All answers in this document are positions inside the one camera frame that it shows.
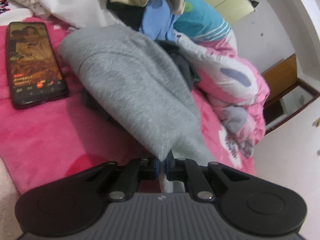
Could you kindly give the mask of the light grey sweatpants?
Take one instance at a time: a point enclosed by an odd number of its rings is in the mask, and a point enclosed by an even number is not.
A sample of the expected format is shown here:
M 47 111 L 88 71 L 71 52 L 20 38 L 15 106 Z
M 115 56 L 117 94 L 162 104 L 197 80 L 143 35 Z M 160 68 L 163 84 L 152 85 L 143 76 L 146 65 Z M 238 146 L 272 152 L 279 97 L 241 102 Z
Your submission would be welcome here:
M 142 33 L 120 24 L 67 35 L 59 53 L 84 88 L 151 154 L 199 165 L 214 156 L 200 114 L 171 57 Z

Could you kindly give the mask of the pink white floral duvet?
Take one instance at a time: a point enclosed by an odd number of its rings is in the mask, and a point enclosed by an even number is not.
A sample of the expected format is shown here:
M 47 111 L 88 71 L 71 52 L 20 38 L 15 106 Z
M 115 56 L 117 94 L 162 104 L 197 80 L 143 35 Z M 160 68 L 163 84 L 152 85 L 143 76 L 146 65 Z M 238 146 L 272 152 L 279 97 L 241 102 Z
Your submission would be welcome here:
M 233 31 L 219 41 L 202 43 L 178 31 L 175 35 L 201 77 L 199 89 L 242 155 L 252 157 L 266 131 L 263 110 L 270 93 L 266 81 L 253 64 L 239 57 Z

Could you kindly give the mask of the dark grey garment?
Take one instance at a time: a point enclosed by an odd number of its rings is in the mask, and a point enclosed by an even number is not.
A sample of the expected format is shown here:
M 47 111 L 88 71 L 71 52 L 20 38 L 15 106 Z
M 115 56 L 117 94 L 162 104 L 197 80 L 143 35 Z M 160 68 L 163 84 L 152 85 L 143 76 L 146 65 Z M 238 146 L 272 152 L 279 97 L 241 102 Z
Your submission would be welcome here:
M 155 41 L 162 49 L 164 49 L 171 59 L 176 64 L 178 70 L 182 74 L 185 83 L 189 90 L 193 89 L 195 84 L 201 82 L 201 77 L 196 68 L 189 62 L 189 60 L 182 54 L 179 46 L 172 41 Z

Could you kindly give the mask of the brown wooden door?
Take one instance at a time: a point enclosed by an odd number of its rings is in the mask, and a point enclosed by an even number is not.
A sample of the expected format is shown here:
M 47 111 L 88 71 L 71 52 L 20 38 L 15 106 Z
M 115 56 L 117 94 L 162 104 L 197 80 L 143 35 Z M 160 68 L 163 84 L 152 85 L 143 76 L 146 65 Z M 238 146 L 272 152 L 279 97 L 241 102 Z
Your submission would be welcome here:
M 264 104 L 266 134 L 285 124 L 319 98 L 319 91 L 298 77 L 297 57 L 292 54 L 263 72 L 270 88 Z

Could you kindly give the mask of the black smartphone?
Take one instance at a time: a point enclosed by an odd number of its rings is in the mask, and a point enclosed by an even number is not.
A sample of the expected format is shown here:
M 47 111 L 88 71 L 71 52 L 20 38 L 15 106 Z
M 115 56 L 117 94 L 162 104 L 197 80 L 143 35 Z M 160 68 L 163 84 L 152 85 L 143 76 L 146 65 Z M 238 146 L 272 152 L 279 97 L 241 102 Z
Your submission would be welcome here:
M 69 90 L 41 22 L 11 22 L 5 42 L 7 77 L 15 109 L 64 98 Z

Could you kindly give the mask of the light blue garment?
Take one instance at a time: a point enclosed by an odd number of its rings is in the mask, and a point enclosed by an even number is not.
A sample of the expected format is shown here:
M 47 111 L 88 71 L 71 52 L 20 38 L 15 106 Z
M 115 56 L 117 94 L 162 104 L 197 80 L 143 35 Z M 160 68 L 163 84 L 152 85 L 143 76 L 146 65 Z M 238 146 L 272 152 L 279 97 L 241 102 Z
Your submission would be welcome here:
M 179 17 L 171 13 L 167 0 L 149 0 L 144 8 L 139 31 L 154 41 L 175 42 L 174 23 Z

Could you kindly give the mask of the teal striped pillow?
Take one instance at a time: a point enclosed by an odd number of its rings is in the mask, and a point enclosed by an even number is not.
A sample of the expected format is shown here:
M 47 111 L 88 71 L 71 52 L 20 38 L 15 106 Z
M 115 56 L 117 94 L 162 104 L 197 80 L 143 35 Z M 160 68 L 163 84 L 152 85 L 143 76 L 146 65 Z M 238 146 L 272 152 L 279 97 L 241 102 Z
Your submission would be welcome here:
M 204 0 L 184 0 L 183 14 L 174 23 L 174 29 L 194 42 L 213 42 L 223 39 L 231 26 Z

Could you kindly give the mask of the white garment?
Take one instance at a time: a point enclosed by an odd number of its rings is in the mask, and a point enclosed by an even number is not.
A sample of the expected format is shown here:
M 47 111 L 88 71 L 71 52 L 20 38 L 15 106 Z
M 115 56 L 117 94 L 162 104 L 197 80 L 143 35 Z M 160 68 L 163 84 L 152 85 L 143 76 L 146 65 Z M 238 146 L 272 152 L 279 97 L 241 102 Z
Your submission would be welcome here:
M 107 0 L 40 0 L 40 4 L 56 18 L 78 29 L 124 25 L 107 9 Z

